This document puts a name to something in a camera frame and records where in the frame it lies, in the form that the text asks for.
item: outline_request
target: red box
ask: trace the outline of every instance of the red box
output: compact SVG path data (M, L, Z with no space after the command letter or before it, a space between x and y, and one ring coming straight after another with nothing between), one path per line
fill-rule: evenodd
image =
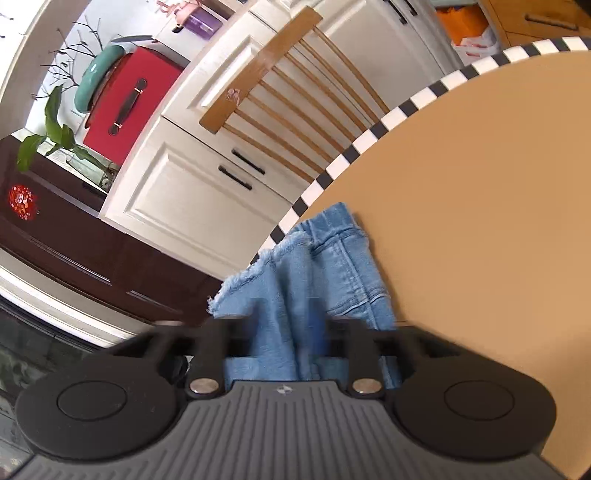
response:
M138 48L95 106L84 144L117 165L123 165L139 134L181 72L181 67L159 53Z

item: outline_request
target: countertop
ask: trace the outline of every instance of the countertop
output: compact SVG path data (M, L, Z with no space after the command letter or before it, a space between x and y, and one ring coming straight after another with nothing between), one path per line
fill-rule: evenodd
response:
M347 203L399 318L551 391L543 456L569 478L591 464L590 47L512 47L418 92L335 158L263 245Z

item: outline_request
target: dark brown cabinet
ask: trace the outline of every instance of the dark brown cabinet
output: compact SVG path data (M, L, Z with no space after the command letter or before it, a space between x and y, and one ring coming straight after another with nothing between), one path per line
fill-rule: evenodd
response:
M0 247L111 308L146 322L199 323L220 281L174 260L96 217L101 192L39 155L15 168L20 142L0 141ZM9 191L29 188L38 214L22 220Z

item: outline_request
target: teal bowl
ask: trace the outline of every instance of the teal bowl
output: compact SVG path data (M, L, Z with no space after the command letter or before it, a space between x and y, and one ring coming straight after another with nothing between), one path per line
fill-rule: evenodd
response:
M74 95L76 110L80 113L90 112L90 101L96 89L107 72L123 55L125 55L125 49L121 45L109 45L92 60Z

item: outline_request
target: orange bag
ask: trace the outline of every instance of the orange bag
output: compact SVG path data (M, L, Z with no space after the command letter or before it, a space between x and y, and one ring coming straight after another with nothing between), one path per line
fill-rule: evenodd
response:
M437 9L439 21L455 45L466 37L480 37L488 21L478 5Z

